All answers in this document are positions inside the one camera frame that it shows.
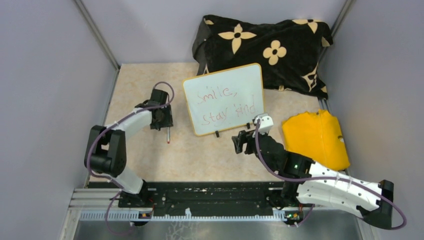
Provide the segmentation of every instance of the pen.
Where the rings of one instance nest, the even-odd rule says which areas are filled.
[[[167,135],[166,135],[166,141],[168,142],[168,144],[170,144],[171,141],[171,127],[167,127]]]

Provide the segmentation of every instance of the small whiteboard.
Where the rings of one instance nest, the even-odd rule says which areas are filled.
[[[265,112],[257,63],[188,78],[182,87],[197,136],[246,125]]]

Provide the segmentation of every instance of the metal floor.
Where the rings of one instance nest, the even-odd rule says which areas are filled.
[[[110,222],[115,232],[128,230],[128,222]],[[299,228],[284,223],[248,222],[149,222],[131,235],[109,233],[104,221],[80,221],[75,240],[360,240],[358,222],[339,210],[314,209]]]

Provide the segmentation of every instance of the cable tie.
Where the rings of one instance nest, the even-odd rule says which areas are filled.
[[[334,186],[337,185],[337,182],[339,181],[340,176],[339,176],[339,172],[337,172],[337,174],[335,175],[335,182],[334,182]]]
[[[353,177],[349,176],[349,185],[347,186],[347,191],[349,191],[349,189],[351,188],[353,179]]]

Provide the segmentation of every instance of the red handwriting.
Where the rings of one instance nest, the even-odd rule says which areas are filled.
[[[217,114],[212,114],[212,112],[209,112],[208,114],[203,115],[203,123],[202,125],[209,125],[215,122],[219,122],[218,125],[215,125],[215,127],[221,125],[225,120],[227,120],[227,110],[228,107],[225,108],[225,111],[220,111]]]
[[[237,92],[231,92],[230,89],[228,89],[227,87],[221,90],[219,86],[216,86],[216,88],[207,86],[206,89],[210,91],[207,94],[200,94],[199,91],[197,92],[197,97],[200,99],[200,101],[197,104],[206,103],[209,100],[228,97],[231,95],[235,97],[237,95]]]
[[[255,99],[254,99],[253,95],[252,95],[252,102],[253,102],[252,105],[247,105],[247,104],[241,105],[241,104],[239,104],[238,106],[236,106],[236,104],[234,104],[235,112],[237,113],[237,117],[240,117],[240,116],[243,116],[243,115],[247,116],[248,114],[256,113]]]

